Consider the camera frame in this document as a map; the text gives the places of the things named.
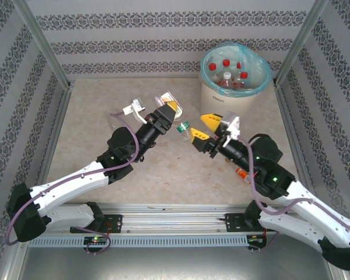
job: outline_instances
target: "beige floor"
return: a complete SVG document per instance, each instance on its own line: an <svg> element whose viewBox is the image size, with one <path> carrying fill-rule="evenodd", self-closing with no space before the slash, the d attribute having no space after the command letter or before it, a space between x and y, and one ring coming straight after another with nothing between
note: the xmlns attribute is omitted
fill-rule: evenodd
<svg viewBox="0 0 350 280"><path fill-rule="evenodd" d="M70 104L52 160L48 181L79 170L107 149L112 129L107 112L123 108L141 96L147 108L156 108L153 97L169 90L184 109L188 120L199 130L200 83L198 79L80 79L75 83ZM269 134L283 152L280 164L296 175L288 139L276 101L269 86L258 95L256 110L242 118L241 134ZM128 119L137 129L139 125ZM134 171L114 184L73 199L73 202L110 202L133 204L248 204L250 185L234 172L222 156L210 159L189 143L183 142L175 126L157 140L155 148L135 163Z"/></svg>

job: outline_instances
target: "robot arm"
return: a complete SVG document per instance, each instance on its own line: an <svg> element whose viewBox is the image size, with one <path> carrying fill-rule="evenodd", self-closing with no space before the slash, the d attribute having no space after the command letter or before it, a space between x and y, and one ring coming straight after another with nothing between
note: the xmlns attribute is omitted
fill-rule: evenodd
<svg viewBox="0 0 350 280"><path fill-rule="evenodd" d="M203 115L201 120L217 136L191 129L192 144L214 158L222 154L231 162L250 171L248 147L238 141L239 118L229 113L224 117ZM258 222L262 227L276 230L299 239L321 252L323 257L342 269L350 270L350 219L334 211L310 193L290 172L278 164L282 152L276 143L264 134L258 134L252 144L256 190L275 204L290 206L304 220L277 213L273 208L258 206L258 195L244 213L246 225Z"/></svg>
<svg viewBox="0 0 350 280"><path fill-rule="evenodd" d="M164 135L172 126L176 109L177 103L171 101L142 120L143 124L135 134L138 150L133 132L120 127L107 141L108 150L79 171L32 188L27 188L24 183L14 186L7 213L12 219L18 241L34 239L47 228L63 229L71 225L93 230L101 228L104 218L96 204L91 202L72 209L60 205L87 191L121 180L133 171L130 162L144 161L145 152L154 147L157 137ZM20 209L21 213L13 220Z"/></svg>

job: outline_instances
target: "wall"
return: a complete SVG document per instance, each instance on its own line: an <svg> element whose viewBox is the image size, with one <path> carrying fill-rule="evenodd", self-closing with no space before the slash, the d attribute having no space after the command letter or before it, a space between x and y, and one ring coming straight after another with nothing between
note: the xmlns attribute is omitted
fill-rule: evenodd
<svg viewBox="0 0 350 280"><path fill-rule="evenodd" d="M12 2L0 0L0 262L11 188L36 184L63 94Z"/></svg>
<svg viewBox="0 0 350 280"><path fill-rule="evenodd" d="M314 0L30 0L68 78L196 76L221 41L245 44L274 71Z"/></svg>
<svg viewBox="0 0 350 280"><path fill-rule="evenodd" d="M281 85L316 195L350 217L350 1L330 1Z"/></svg>

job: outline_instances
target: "patterned wallpaper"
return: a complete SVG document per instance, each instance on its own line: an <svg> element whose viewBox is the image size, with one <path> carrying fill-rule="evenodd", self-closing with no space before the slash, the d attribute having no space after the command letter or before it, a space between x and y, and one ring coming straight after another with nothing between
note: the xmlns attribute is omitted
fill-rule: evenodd
<svg viewBox="0 0 350 280"><path fill-rule="evenodd" d="M350 217L350 1L330 1L281 85L316 192Z"/></svg>
<svg viewBox="0 0 350 280"><path fill-rule="evenodd" d="M36 184L64 91L10 0L0 0L0 262L15 184Z"/></svg>
<svg viewBox="0 0 350 280"><path fill-rule="evenodd" d="M75 80L197 76L203 53L229 40L249 46L277 71L314 0L175 2L28 1Z"/></svg>

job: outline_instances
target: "blue plastic bag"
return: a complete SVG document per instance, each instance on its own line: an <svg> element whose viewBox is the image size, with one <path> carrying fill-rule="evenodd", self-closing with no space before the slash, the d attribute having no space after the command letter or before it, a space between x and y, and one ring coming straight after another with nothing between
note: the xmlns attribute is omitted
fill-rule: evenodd
<svg viewBox="0 0 350 280"><path fill-rule="evenodd" d="M218 70L223 68L223 60L230 60L230 66L241 62L241 71L248 73L245 89L224 89L213 83L207 75L209 64L215 63ZM211 89L220 95L229 97L248 97L263 91L272 81L271 67L266 60L244 45L234 42L224 42L212 48L201 60L201 79Z"/></svg>

